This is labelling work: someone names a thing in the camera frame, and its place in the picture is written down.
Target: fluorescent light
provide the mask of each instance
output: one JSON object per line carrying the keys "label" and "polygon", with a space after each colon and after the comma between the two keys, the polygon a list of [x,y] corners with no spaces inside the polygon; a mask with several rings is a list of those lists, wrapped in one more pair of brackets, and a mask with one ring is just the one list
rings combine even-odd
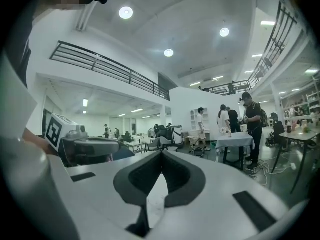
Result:
{"label": "fluorescent light", "polygon": [[190,84],[190,86],[196,86],[196,85],[200,85],[200,84],[201,84],[201,82],[195,82],[193,84]]}
{"label": "fluorescent light", "polygon": [[122,19],[130,19],[132,17],[132,15],[134,15],[134,11],[130,8],[130,7],[122,7],[120,10],[119,10],[119,16],[122,18]]}
{"label": "fluorescent light", "polygon": [[314,74],[314,73],[317,73],[319,70],[317,69],[308,69],[305,73],[307,74]]}
{"label": "fluorescent light", "polygon": [[275,21],[261,21],[261,25],[274,26],[276,25]]}
{"label": "fluorescent light", "polygon": [[136,113],[136,112],[139,112],[139,111],[142,111],[143,109],[140,108],[140,109],[137,109],[137,110],[134,110],[134,111],[131,111],[132,113]]}
{"label": "fluorescent light", "polygon": [[226,27],[220,30],[220,36],[222,36],[223,38],[227,37],[228,35],[229,35],[229,29],[227,29]]}
{"label": "fluorescent light", "polygon": [[171,57],[172,55],[174,55],[174,51],[171,50],[171,49],[167,49],[167,50],[164,51],[164,55],[166,57]]}
{"label": "fluorescent light", "polygon": [[212,81],[217,81],[217,80],[219,80],[220,78],[223,78],[223,76],[215,77],[215,78],[212,79]]}

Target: bag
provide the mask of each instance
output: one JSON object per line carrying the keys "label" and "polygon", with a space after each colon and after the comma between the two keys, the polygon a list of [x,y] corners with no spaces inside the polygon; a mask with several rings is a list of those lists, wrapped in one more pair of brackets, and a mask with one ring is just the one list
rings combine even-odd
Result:
{"label": "bag", "polygon": [[[253,109],[255,109],[257,103],[253,103]],[[267,127],[268,126],[268,116],[267,113],[260,107],[261,109],[261,126]]]}

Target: gray floor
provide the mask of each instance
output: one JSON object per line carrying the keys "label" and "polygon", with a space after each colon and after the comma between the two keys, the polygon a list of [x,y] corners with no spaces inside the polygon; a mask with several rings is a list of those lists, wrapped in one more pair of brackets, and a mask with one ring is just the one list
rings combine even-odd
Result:
{"label": "gray floor", "polygon": [[[268,137],[269,133],[271,133],[271,131],[272,129],[268,127],[263,129],[259,155],[259,158],[263,161],[275,158],[279,151],[278,147],[267,147],[265,145],[266,138]],[[230,147],[229,150],[230,153],[228,153],[227,155],[228,160],[236,161],[237,159],[239,159],[239,149],[237,147]],[[184,146],[183,149],[178,149],[178,152],[190,155],[189,151],[189,146]],[[287,167],[291,167],[291,163],[295,164],[296,170],[288,168],[284,172],[277,175],[266,174],[267,181],[264,171],[262,169],[260,171],[259,169],[256,170],[258,171],[255,174],[256,178],[251,176],[253,180],[257,181],[261,185],[266,184],[265,187],[268,188],[270,191],[274,192],[276,195],[278,195],[288,205],[289,208],[292,208],[297,203],[308,198],[309,182],[311,177],[314,175],[313,165],[316,158],[316,154],[319,152],[319,150],[309,151],[307,153],[300,180],[294,192],[290,194],[301,164],[302,152],[303,149],[301,147],[297,145],[291,145],[290,151],[284,155],[284,157],[289,160],[281,157],[277,164],[277,169],[279,170],[276,170],[275,173],[281,172],[282,169],[286,169]],[[222,156],[223,154],[219,156],[217,159],[216,150],[211,149],[211,151],[206,151],[204,156],[199,159],[207,159],[211,161],[218,160],[219,163],[222,163]],[[272,169],[275,161],[276,159],[272,159],[267,161],[266,163],[268,163],[269,167]],[[250,175],[252,171],[244,169],[243,173]]]}

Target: rectangular ceiling light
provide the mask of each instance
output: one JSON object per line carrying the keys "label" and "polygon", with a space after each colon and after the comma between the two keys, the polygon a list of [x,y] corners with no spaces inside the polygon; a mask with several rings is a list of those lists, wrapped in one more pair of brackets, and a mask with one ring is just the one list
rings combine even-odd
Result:
{"label": "rectangular ceiling light", "polygon": [[196,83],[193,83],[193,84],[190,84],[190,86],[196,86],[196,85],[200,85],[201,82],[196,82]]}
{"label": "rectangular ceiling light", "polygon": [[319,70],[317,70],[317,69],[308,69],[307,71],[306,71],[306,73],[307,74],[315,74],[315,73],[317,73]]}
{"label": "rectangular ceiling light", "polygon": [[83,106],[84,106],[84,107],[88,107],[88,100],[87,100],[87,99],[84,99],[84,100],[83,100]]}
{"label": "rectangular ceiling light", "polygon": [[142,111],[143,109],[142,108],[139,108],[137,110],[134,110],[134,111],[131,111],[132,113],[136,113],[136,112],[139,112],[139,111]]}
{"label": "rectangular ceiling light", "polygon": [[212,79],[212,81],[217,81],[217,80],[219,80],[220,78],[223,78],[223,76],[215,77],[215,78]]}
{"label": "rectangular ceiling light", "polygon": [[261,25],[274,26],[274,25],[276,25],[276,22],[275,21],[261,21]]}

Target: black metal railing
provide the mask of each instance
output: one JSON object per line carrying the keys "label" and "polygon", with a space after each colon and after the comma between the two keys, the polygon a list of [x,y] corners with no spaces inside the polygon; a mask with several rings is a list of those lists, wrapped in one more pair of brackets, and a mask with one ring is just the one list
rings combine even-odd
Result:
{"label": "black metal railing", "polygon": [[270,35],[269,41],[264,49],[263,56],[260,58],[248,82],[250,88],[256,86],[257,83],[268,73],[271,67],[276,63],[286,45],[289,42],[289,33],[297,21],[286,7],[279,2],[278,11],[275,19],[275,25]]}
{"label": "black metal railing", "polygon": [[207,88],[209,93],[220,94],[222,96],[231,95],[231,94],[241,94],[244,92],[249,92],[251,90],[249,82],[239,81],[229,84],[222,84],[215,87]]}
{"label": "black metal railing", "polygon": [[106,56],[74,44],[58,41],[50,60],[91,70],[170,100],[169,91],[157,83]]}

